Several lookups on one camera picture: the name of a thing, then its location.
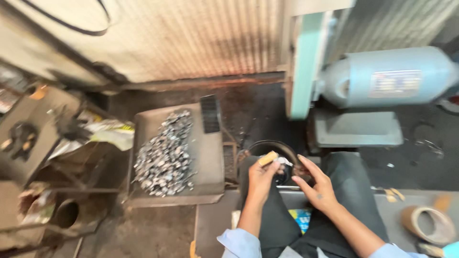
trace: floor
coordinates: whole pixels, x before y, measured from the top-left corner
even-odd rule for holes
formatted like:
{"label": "floor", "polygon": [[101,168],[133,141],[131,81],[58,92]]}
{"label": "floor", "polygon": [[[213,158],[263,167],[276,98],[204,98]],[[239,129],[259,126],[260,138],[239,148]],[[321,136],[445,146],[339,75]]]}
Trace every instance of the floor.
{"label": "floor", "polygon": [[[138,112],[195,103],[201,96],[216,94],[221,102],[225,126],[247,148],[258,140],[280,140],[297,153],[306,154],[304,122],[289,122],[285,116],[284,92],[280,84],[247,87],[191,89],[186,91],[126,91],[110,97],[108,110],[132,120]],[[375,186],[399,189],[459,191],[459,117],[436,106],[396,109],[405,143],[397,148],[362,148]],[[444,151],[439,159],[416,140],[429,140]],[[127,154],[113,173],[125,173]],[[81,258],[189,257],[193,240],[195,207],[143,208],[124,210],[117,206],[95,236],[85,239]],[[55,257],[70,257],[75,243],[64,246]]]}

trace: metal tray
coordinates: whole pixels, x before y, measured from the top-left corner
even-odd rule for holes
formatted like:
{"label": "metal tray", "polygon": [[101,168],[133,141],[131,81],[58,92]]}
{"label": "metal tray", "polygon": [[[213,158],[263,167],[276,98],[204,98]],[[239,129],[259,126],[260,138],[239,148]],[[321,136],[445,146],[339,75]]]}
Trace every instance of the metal tray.
{"label": "metal tray", "polygon": [[[193,159],[192,171],[198,172],[192,177],[194,190],[190,191],[187,188],[174,196],[150,196],[140,188],[138,182],[131,183],[135,177],[134,164],[137,152],[144,142],[158,134],[158,128],[169,114],[179,109],[190,110],[193,117],[188,146]],[[134,147],[130,152],[127,182],[128,206],[139,208],[218,202],[224,193],[223,136],[221,132],[204,134],[199,103],[141,112],[135,115],[134,121]]]}

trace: black cable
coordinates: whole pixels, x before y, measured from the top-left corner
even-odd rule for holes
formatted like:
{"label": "black cable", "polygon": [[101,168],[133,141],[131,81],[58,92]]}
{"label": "black cable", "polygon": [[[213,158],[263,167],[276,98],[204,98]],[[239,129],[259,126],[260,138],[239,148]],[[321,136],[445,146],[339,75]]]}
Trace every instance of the black cable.
{"label": "black cable", "polygon": [[102,6],[102,8],[104,9],[104,12],[105,12],[105,15],[107,17],[107,22],[108,22],[108,26],[106,29],[103,29],[103,30],[99,30],[99,31],[90,31],[90,30],[85,30],[85,29],[82,29],[82,28],[78,28],[76,26],[73,26],[71,24],[68,24],[66,23],[65,21],[55,17],[55,16],[52,16],[51,14],[49,14],[48,12],[46,12],[45,10],[41,9],[40,7],[36,6],[35,4],[29,2],[28,0],[21,0],[22,2],[24,2],[25,4],[27,4],[28,6],[34,8],[35,10],[37,10],[38,12],[40,12],[41,14],[45,15],[46,17],[48,17],[49,19],[59,23],[60,25],[63,25],[71,30],[74,30],[74,31],[77,31],[77,32],[80,32],[80,33],[83,33],[83,34],[86,34],[86,35],[90,35],[90,36],[102,36],[104,35],[105,33],[107,33],[107,30],[108,30],[108,27],[110,26],[110,22],[111,22],[111,18],[110,18],[110,15],[108,14],[108,11],[107,9],[105,8],[105,5],[104,3],[102,3],[102,0],[97,0],[97,2]]}

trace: black pants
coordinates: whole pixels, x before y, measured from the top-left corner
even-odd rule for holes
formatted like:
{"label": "black pants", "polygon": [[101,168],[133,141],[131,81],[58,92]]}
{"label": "black pants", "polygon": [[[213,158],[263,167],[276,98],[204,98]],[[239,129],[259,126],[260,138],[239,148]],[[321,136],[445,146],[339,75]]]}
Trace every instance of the black pants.
{"label": "black pants", "polygon": [[[256,160],[255,156],[247,157],[239,167],[243,207],[248,193],[248,170]],[[362,159],[352,152],[332,153],[323,159],[322,170],[330,177],[338,202],[382,240],[389,242]],[[319,210],[313,210],[309,228],[302,236],[274,182],[263,206],[259,239],[263,258],[279,257],[286,246],[305,258],[316,258],[317,247],[329,258],[358,257],[335,225]]]}

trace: shirt cuff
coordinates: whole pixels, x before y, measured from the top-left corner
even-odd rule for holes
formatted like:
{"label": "shirt cuff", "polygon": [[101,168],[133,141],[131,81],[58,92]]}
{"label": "shirt cuff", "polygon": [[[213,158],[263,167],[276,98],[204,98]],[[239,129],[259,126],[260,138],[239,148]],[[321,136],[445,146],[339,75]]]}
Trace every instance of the shirt cuff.
{"label": "shirt cuff", "polygon": [[260,240],[243,229],[225,230],[217,240],[237,257],[261,258]]}
{"label": "shirt cuff", "polygon": [[395,245],[385,244],[372,253],[368,258],[428,258],[425,254],[406,253]]}

